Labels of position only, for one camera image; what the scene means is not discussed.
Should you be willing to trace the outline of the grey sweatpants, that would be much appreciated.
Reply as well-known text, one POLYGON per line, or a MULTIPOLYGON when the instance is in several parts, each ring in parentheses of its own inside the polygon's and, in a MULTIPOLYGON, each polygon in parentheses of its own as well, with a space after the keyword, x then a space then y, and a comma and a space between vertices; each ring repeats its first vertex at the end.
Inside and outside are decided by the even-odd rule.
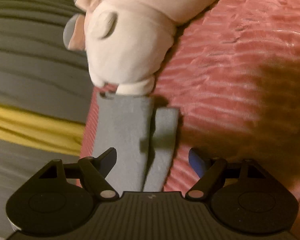
POLYGON ((117 151, 107 182, 119 194, 161 191, 173 159, 179 110, 156 108, 154 99, 147 96, 99 93, 96 98, 93 156, 110 147, 117 151))

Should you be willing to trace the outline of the yellow curtain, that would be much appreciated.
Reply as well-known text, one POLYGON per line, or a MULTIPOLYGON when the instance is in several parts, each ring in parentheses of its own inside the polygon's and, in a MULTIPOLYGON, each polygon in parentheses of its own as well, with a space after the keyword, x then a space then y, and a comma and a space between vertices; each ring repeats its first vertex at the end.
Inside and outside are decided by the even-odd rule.
POLYGON ((79 156, 85 124, 0 105, 0 140, 79 156))

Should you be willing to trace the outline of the pink ribbed bedspread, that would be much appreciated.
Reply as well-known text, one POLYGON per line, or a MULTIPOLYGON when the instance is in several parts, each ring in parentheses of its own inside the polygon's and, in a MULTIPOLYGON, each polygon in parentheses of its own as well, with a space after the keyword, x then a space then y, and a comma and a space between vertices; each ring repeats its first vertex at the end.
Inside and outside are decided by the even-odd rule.
MULTIPOLYGON (((194 185, 196 147, 256 159, 300 207, 300 0, 219 0, 180 28, 153 94, 180 111, 161 190, 194 185)), ((300 239, 300 210, 292 233, 300 239)))

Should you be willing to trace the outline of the grey curtain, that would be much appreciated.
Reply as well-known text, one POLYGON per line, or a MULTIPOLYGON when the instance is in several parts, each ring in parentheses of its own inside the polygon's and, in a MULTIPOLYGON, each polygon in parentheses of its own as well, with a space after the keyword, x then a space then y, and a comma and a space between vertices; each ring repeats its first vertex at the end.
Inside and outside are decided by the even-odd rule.
MULTIPOLYGON (((73 0, 0 0, 0 106, 84 124, 93 85, 85 54, 66 50, 63 29, 73 0)), ((0 237, 12 233, 8 198, 52 159, 76 156, 0 139, 0 237)))

